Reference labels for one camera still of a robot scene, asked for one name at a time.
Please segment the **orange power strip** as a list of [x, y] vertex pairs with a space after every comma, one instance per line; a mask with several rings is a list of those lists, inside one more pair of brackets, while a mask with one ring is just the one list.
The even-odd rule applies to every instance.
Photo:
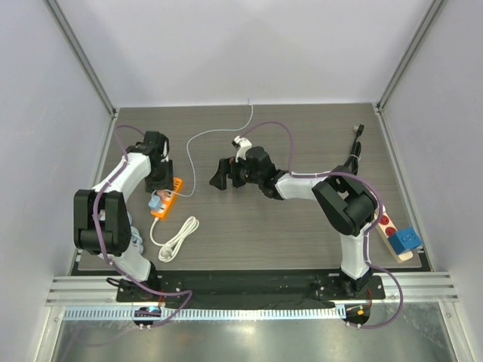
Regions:
[[168, 200], [164, 200], [165, 207], [160, 212], [154, 212], [154, 211], [151, 211], [150, 209], [151, 215], [154, 216], [155, 218], [165, 221], [171, 209], [173, 208], [175, 201], [177, 200], [177, 196], [182, 190], [182, 188], [183, 188], [182, 179], [179, 177], [174, 177], [174, 190], [170, 191], [171, 197]]

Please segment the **light blue charger plug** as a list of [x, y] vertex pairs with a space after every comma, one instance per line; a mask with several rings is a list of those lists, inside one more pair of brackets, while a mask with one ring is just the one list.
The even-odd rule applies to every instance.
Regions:
[[148, 206], [151, 211], [160, 212], [165, 207], [165, 203], [164, 200], [160, 199], [160, 197], [157, 196], [154, 192], [148, 203]]

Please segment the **pink charger plug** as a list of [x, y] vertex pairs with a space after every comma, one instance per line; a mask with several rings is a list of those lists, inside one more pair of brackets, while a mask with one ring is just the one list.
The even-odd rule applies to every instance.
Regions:
[[171, 197], [171, 192], [169, 190], [158, 190], [155, 194], [162, 200], [168, 200]]

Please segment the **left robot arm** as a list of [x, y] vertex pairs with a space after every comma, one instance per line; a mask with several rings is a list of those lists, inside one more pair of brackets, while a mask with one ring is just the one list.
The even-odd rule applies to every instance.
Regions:
[[169, 139], [147, 131], [141, 142], [126, 148], [111, 173], [91, 189], [78, 190], [73, 198], [75, 246], [100, 256], [121, 276], [134, 284], [143, 301], [160, 292], [157, 271], [131, 242], [131, 224], [126, 201], [140, 182], [148, 193], [174, 190], [173, 161]]

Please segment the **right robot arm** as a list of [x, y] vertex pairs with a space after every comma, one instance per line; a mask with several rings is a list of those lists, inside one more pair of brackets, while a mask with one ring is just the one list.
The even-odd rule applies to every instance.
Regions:
[[358, 298], [368, 288], [373, 274], [368, 258], [368, 233], [377, 209], [377, 199], [340, 165], [327, 175], [291, 175], [279, 169], [261, 146], [250, 147], [242, 156], [221, 158], [209, 184], [219, 190], [227, 181], [235, 188], [254, 184], [268, 198], [317, 201], [326, 219], [340, 234], [342, 261], [340, 289], [349, 298]]

